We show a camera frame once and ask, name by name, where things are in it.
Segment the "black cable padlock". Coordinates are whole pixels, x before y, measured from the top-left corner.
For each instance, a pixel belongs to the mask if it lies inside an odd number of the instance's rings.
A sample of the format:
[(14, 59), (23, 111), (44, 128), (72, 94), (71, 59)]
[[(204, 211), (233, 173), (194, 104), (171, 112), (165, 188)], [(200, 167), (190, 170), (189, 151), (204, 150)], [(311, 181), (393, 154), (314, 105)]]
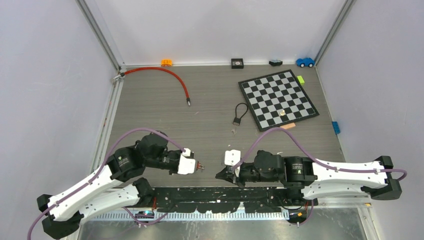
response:
[[(241, 116), (238, 116), (238, 107), (245, 106), (245, 111)], [(245, 102), (238, 103), (234, 108), (234, 119), (232, 124), (235, 126), (239, 126), (241, 124), (242, 118), (248, 113), (249, 106)]]

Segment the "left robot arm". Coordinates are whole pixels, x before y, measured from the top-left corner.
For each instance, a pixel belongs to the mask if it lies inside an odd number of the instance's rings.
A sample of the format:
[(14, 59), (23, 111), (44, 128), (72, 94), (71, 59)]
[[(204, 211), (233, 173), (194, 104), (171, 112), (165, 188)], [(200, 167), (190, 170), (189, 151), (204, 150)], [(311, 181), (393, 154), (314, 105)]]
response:
[(156, 196), (145, 169), (166, 170), (170, 175), (191, 175), (204, 166), (194, 152), (178, 146), (170, 150), (171, 139), (152, 129), (135, 144), (113, 146), (103, 163), (89, 176), (56, 195), (37, 198), (43, 231), (55, 240), (76, 232), (88, 220), (117, 208), (154, 205)]

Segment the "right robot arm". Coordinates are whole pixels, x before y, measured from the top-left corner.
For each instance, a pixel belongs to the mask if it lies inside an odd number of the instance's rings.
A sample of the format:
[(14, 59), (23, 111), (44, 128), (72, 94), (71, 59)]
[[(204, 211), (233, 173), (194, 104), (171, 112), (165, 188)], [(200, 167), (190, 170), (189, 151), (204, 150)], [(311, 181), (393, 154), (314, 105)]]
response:
[(246, 183), (280, 183), (283, 200), (291, 205), (322, 197), (368, 194), (373, 200), (397, 200), (402, 194), (399, 180), (391, 175), (389, 156), (366, 163), (324, 162), (320, 165), (309, 157), (286, 156), (258, 150), (253, 162), (240, 162), (239, 150), (227, 150), (225, 168), (216, 179), (239, 187)]

